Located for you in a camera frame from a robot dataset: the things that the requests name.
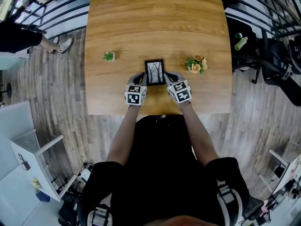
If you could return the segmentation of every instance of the glove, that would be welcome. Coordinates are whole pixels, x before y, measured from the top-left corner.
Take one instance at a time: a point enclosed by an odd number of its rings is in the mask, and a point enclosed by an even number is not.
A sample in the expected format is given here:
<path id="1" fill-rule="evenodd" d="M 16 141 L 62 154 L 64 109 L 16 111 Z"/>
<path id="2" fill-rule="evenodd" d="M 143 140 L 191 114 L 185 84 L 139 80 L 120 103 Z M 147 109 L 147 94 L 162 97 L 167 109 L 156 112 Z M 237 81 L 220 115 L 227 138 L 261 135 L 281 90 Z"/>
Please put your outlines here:
<path id="1" fill-rule="evenodd" d="M 141 105 L 146 98 L 146 73 L 138 73 L 132 76 L 127 85 L 124 97 L 127 105 Z"/>
<path id="2" fill-rule="evenodd" d="M 191 89 L 187 80 L 180 74 L 175 72 L 164 73 L 167 84 L 167 90 L 170 97 L 178 104 L 191 100 Z"/>

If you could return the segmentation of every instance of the harness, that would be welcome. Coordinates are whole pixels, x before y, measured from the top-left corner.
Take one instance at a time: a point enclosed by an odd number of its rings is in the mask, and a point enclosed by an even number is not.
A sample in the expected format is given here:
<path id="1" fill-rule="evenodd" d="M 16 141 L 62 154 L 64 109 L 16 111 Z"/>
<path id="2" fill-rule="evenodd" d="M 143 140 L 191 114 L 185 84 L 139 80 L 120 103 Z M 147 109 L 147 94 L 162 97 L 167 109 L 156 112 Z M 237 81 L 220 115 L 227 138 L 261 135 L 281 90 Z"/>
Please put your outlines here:
<path id="1" fill-rule="evenodd" d="M 216 181 L 218 187 L 217 200 L 221 206 L 222 214 L 224 216 L 225 226 L 234 226 L 240 220 L 240 217 L 243 214 L 243 203 L 241 197 L 235 189 L 230 188 L 225 181 Z M 111 196 L 108 195 L 101 200 L 98 207 L 95 210 L 91 211 L 88 215 L 87 226 L 112 226 L 113 218 L 110 213 L 111 207 Z M 230 221 L 229 215 L 229 204 L 237 201 L 238 212 L 231 212 L 232 214 L 237 215 L 237 220 L 234 222 Z"/>

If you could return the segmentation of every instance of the sneaker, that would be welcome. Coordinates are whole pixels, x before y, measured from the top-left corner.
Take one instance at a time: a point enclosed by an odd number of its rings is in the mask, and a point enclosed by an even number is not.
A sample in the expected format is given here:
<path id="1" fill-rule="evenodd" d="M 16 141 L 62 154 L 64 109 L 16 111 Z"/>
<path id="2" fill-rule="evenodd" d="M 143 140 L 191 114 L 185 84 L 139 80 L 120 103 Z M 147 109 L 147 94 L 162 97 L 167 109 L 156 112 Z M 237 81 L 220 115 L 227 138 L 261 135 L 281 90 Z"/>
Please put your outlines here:
<path id="1" fill-rule="evenodd" d="M 60 44 L 61 45 L 61 50 L 59 50 L 58 52 L 61 53 L 61 54 L 65 53 L 68 50 L 68 48 L 71 47 L 72 43 L 73 43 L 72 38 L 67 39 L 64 43 Z"/>
<path id="2" fill-rule="evenodd" d="M 53 40 L 53 43 L 58 44 L 59 38 L 55 37 L 55 39 Z M 54 54 L 55 53 L 55 49 L 49 50 L 48 53 L 50 54 Z"/>

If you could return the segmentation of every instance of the black shirt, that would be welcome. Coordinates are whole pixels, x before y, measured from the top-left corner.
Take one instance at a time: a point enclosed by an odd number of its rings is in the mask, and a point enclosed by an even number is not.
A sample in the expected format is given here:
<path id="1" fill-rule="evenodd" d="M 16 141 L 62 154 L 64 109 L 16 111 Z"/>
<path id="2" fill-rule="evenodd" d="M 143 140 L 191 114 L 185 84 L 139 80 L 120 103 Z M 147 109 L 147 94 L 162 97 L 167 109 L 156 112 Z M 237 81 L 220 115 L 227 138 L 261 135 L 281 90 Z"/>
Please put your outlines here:
<path id="1" fill-rule="evenodd" d="M 112 193 L 114 226 L 142 226 L 180 215 L 222 226 L 216 180 L 236 189 L 246 208 L 249 192 L 235 158 L 216 159 L 204 167 L 192 153 L 182 116 L 158 122 L 144 118 L 137 123 L 125 167 L 117 162 L 94 166 L 79 201 L 79 219 L 86 225 L 82 219 Z"/>

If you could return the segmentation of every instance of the black picture frame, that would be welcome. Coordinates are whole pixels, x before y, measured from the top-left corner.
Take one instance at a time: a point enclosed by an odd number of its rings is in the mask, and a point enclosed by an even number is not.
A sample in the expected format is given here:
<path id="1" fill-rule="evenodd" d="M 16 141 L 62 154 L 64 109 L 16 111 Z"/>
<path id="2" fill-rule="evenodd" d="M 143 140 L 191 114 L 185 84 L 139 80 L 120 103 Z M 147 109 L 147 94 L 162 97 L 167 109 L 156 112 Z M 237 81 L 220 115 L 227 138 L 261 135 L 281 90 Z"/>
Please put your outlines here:
<path id="1" fill-rule="evenodd" d="M 19 156 L 21 161 L 24 161 L 23 156 L 21 154 L 18 153 L 18 156 Z"/>
<path id="2" fill-rule="evenodd" d="M 163 59 L 146 60 L 144 62 L 144 65 L 145 65 L 145 73 L 147 74 L 147 86 L 165 84 L 165 79 L 164 79 L 165 70 L 164 70 Z M 155 67 L 156 70 L 153 72 L 150 66 Z"/>
<path id="3" fill-rule="evenodd" d="M 26 162 L 26 161 L 22 162 L 21 166 L 24 171 L 28 171 L 31 168 L 30 165 L 28 164 L 28 162 Z"/>

